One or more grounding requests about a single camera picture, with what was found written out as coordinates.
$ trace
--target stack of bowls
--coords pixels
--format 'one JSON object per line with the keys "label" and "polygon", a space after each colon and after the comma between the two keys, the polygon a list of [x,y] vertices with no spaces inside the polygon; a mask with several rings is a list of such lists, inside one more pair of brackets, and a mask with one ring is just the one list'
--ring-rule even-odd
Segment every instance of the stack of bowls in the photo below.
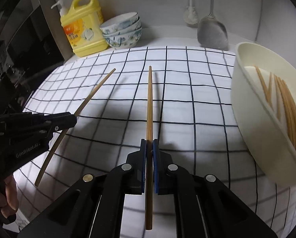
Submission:
{"label": "stack of bowls", "polygon": [[116,49],[134,47],[141,37],[141,22],[137,12],[128,12],[99,26],[107,44]]}

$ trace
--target cleaning brush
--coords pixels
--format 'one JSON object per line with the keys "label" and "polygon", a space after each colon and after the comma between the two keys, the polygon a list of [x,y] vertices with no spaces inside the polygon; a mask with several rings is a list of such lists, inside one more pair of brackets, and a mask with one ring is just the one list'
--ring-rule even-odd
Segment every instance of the cleaning brush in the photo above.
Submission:
{"label": "cleaning brush", "polygon": [[183,14],[183,19],[189,25],[195,25],[199,23],[199,19],[197,17],[195,8],[193,7],[192,0],[189,0],[189,6]]}

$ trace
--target white tablecloth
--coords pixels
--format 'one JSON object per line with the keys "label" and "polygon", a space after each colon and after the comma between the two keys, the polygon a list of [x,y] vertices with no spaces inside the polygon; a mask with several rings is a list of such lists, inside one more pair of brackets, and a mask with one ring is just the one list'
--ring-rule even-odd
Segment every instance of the white tablecloth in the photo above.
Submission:
{"label": "white tablecloth", "polygon": [[[160,149],[192,174],[217,176],[285,237],[296,224],[296,187],[269,181],[243,142],[230,101],[234,60],[233,53],[200,47],[136,47],[55,69],[25,111],[74,113],[94,85],[116,71],[63,139],[39,188],[33,184],[47,152],[15,173],[21,212],[32,220],[81,176],[107,173],[139,148],[146,137],[151,65],[154,138]],[[121,237],[176,237],[173,197],[154,197],[153,230],[144,231],[144,195],[126,195]]]}

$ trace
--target dish soap bottle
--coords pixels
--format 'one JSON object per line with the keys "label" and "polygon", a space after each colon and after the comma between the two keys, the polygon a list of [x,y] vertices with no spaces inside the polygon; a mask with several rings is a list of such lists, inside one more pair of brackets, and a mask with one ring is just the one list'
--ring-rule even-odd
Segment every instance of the dish soap bottle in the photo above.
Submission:
{"label": "dish soap bottle", "polygon": [[88,4],[79,5],[81,0],[73,0],[69,10],[64,7],[63,0],[52,5],[60,5],[61,25],[71,44],[73,52],[79,56],[87,56],[105,50],[108,44],[102,36],[99,26],[104,22],[98,0],[90,0]]}

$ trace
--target yellow bottle handle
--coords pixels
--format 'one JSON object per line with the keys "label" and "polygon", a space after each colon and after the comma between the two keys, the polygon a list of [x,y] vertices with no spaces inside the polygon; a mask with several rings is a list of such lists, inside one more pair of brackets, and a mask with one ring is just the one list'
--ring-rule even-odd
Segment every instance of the yellow bottle handle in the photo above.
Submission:
{"label": "yellow bottle handle", "polygon": [[72,5],[71,5],[71,9],[73,9],[74,11],[78,11],[80,8],[87,8],[87,7],[91,7],[94,4],[94,0],[90,0],[90,2],[86,5],[82,5],[79,6],[79,2],[82,0],[73,0]]}

